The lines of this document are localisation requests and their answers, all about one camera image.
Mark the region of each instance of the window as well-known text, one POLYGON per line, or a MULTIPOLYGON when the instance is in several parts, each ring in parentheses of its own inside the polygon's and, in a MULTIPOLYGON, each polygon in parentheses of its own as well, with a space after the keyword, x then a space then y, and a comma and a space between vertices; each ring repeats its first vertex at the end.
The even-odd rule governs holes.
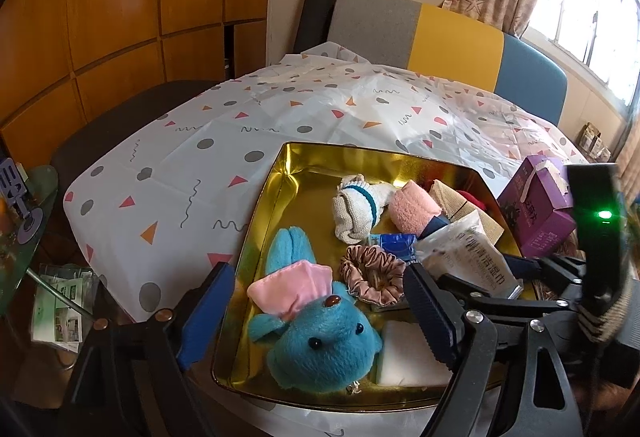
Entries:
POLYGON ((628 106, 640 69, 638 18, 636 0, 538 0, 529 24, 628 106))

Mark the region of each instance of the starfish print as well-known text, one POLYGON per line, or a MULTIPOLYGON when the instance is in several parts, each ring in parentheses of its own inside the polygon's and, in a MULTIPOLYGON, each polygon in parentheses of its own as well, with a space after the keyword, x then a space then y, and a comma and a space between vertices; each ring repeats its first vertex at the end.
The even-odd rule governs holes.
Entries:
POLYGON ((478 16, 480 16, 480 12, 481 12, 480 8, 484 5, 485 0, 463 0, 463 1, 468 3, 468 5, 466 6, 466 9, 464 10, 465 14, 469 13, 469 11, 472 11, 476 13, 478 16))

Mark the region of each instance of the gold metal tray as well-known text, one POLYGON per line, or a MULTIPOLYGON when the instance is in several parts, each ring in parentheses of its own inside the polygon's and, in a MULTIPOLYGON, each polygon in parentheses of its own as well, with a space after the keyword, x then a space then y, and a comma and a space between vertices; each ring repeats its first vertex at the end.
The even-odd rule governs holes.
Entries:
MULTIPOLYGON (((269 346, 251 343, 246 326, 260 311, 249 301, 246 288, 263 276, 264 258, 271 240, 281 227, 300 226, 306 231, 318 263, 330 265, 334 279, 340 279, 338 266, 347 245, 334 235, 331 199, 340 179, 361 173, 367 181, 392 182, 402 187, 408 180, 420 183, 439 179, 453 189, 466 190, 487 205, 489 213, 503 228, 496 247, 504 253, 520 255, 498 204, 481 176, 471 168, 424 159, 407 154, 328 144, 287 143, 273 163, 262 193, 258 198, 236 270, 236 288, 226 310, 219 333, 212 375, 224 388, 242 395, 272 403, 329 411, 396 411, 434 406, 443 388, 379 387, 376 362, 360 382, 361 393, 345 392, 311 394, 300 390, 284 390, 278 386, 265 366, 269 346)), ((396 233, 388 213, 375 227, 376 233, 396 233)), ((374 313, 362 302, 357 305, 367 313, 377 330, 388 320, 411 321, 408 309, 374 313)), ((490 387, 501 377, 494 370, 490 387)))

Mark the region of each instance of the patterned tablecloth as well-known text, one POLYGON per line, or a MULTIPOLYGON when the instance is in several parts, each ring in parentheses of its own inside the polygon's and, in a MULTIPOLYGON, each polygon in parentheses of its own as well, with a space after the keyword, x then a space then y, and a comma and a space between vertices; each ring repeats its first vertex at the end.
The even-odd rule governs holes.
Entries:
POLYGON ((64 198, 87 262, 137 321, 174 306, 213 263, 236 262, 270 166, 292 140, 471 166, 496 195, 527 155, 584 162, 558 128, 494 94, 327 43, 214 86, 88 168, 64 198))

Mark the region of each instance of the cardboard box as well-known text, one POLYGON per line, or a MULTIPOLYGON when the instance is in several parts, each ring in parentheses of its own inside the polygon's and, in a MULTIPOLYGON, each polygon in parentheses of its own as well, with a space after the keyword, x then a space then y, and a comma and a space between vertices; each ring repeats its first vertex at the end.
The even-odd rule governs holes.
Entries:
POLYGON ((523 257, 550 255, 575 229, 566 169, 557 158, 525 158, 498 205, 523 257))

